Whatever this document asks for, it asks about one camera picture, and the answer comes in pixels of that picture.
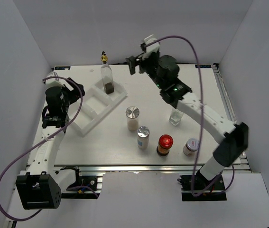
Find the glass bottle dark sauce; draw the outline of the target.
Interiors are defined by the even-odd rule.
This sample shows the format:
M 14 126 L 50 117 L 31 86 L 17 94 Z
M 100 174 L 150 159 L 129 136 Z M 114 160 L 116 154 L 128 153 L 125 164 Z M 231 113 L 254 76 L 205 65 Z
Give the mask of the glass bottle dark sauce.
M 108 65 L 108 57 L 106 56 L 105 51 L 102 52 L 101 61 L 102 61 L 101 76 L 102 76 L 103 88 L 105 93 L 109 95 L 114 92 L 114 84 L 113 84 L 112 70 Z

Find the glass bottle clear liquid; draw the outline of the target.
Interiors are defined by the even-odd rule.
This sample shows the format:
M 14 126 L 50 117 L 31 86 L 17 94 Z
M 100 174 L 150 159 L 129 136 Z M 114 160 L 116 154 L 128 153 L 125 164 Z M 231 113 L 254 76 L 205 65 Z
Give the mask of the glass bottle clear liquid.
M 168 121 L 173 126 L 177 126 L 181 122 L 183 115 L 184 115 L 183 112 L 173 108 Z

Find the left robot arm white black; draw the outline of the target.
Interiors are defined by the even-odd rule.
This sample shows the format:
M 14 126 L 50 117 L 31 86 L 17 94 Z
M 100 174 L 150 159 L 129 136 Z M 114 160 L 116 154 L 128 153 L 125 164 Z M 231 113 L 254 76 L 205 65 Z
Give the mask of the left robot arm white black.
M 16 187 L 22 206 L 30 209 L 56 209 L 62 193 L 70 187 L 79 189 L 83 178 L 74 168 L 54 169 L 59 146 L 67 126 L 72 122 L 68 116 L 70 105 L 81 101 L 85 95 L 83 85 L 67 78 L 69 89 L 58 77 L 45 80 L 46 106 L 42 111 L 42 144 L 37 146 L 36 155 L 24 175 L 19 175 Z

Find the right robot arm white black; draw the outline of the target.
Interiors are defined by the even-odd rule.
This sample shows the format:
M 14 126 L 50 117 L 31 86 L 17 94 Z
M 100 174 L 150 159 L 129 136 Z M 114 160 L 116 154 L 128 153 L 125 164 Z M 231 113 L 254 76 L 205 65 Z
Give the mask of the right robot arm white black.
M 192 89 L 178 78 L 179 66 L 172 56 L 152 53 L 149 57 L 130 56 L 126 59 L 130 74 L 146 73 L 160 89 L 162 99 L 175 109 L 191 117 L 218 143 L 211 158 L 197 172 L 197 185 L 208 189 L 214 178 L 248 148 L 249 128 L 247 124 L 236 124 L 224 119 L 209 106 L 202 104 Z

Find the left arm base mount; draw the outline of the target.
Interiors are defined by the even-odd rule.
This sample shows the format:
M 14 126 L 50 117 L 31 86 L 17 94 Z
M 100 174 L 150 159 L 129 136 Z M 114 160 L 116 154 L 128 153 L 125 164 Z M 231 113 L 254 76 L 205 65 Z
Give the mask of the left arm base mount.
M 100 176 L 96 174 L 87 174 L 79 166 L 65 166 L 55 171 L 56 174 L 64 174 L 65 171 L 72 171 L 66 180 L 70 185 L 65 191 L 62 191 L 62 199 L 98 199 L 101 191 Z

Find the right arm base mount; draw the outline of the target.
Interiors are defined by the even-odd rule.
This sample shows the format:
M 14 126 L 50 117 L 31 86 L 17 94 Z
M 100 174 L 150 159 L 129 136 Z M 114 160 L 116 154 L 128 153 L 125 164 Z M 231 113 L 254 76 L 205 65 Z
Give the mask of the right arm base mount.
M 223 177 L 220 176 L 218 180 L 208 189 L 203 190 L 205 184 L 199 177 L 195 177 L 194 194 L 202 193 L 199 196 L 193 196 L 191 191 L 191 175 L 181 175 L 177 179 L 181 188 L 181 196 L 183 202 L 202 202 L 202 201 L 226 201 L 225 184 Z

